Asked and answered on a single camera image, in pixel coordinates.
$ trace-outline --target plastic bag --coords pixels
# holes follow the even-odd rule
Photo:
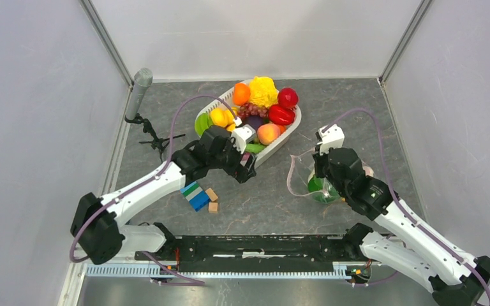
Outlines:
[[[327,179],[320,179],[315,175],[315,148],[307,150],[300,155],[290,155],[290,170],[286,177],[286,186],[294,196],[310,197],[315,201],[330,203],[341,197]],[[373,170],[362,161],[366,175],[373,176]]]

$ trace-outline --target white wall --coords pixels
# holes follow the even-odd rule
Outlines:
[[[78,1],[0,1],[0,306],[57,303],[126,90]]]
[[[434,1],[387,94],[429,221],[490,256],[490,1]]]
[[[420,0],[93,0],[130,73],[377,77]]]

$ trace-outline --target white basket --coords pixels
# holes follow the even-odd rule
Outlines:
[[[252,80],[245,80],[242,83],[249,85],[249,83]],[[230,88],[228,91],[226,91],[224,94],[222,94],[219,98],[224,100],[226,103],[228,103],[230,106],[236,106],[234,105],[232,97],[234,96],[234,88]],[[208,113],[214,110],[215,108],[221,108],[221,109],[226,109],[225,105],[222,105],[222,103],[218,100],[214,100],[213,102],[209,103],[206,107],[204,107],[197,115],[197,119],[200,115],[203,113]],[[294,110],[296,117],[294,119],[294,122],[286,127],[286,131],[277,139],[275,139],[274,142],[272,142],[270,145],[268,145],[265,149],[263,149],[258,155],[256,156],[256,163],[255,163],[255,168],[259,167],[264,161],[266,161],[270,156],[275,153],[275,151],[279,150],[280,147],[282,147],[287,141],[288,137],[290,137],[290,134],[294,132],[294,130],[297,128],[299,125],[299,122],[301,121],[301,110],[299,109],[299,106],[296,105],[295,110]]]

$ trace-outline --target microphone stand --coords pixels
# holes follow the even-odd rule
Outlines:
[[[153,137],[153,140],[150,142],[140,142],[141,144],[149,143],[151,144],[151,147],[153,150],[159,150],[160,153],[160,159],[161,162],[163,161],[162,154],[164,153],[164,150],[168,146],[168,141],[170,141],[169,138],[158,138],[157,133],[153,129],[153,126],[151,125],[151,122],[149,122],[148,119],[142,118],[139,113],[136,114],[136,117],[133,120],[129,120],[125,117],[125,122],[130,123],[130,124],[143,124],[144,125],[144,133],[150,134]],[[185,134],[180,134],[177,136],[172,137],[173,139],[180,138],[185,136]]]

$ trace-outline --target silver microphone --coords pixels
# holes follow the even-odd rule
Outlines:
[[[125,120],[134,120],[140,104],[144,99],[145,92],[153,83],[153,72],[147,68],[142,68],[136,72],[134,76],[134,87],[130,94],[130,100],[128,102],[127,110],[125,113]]]

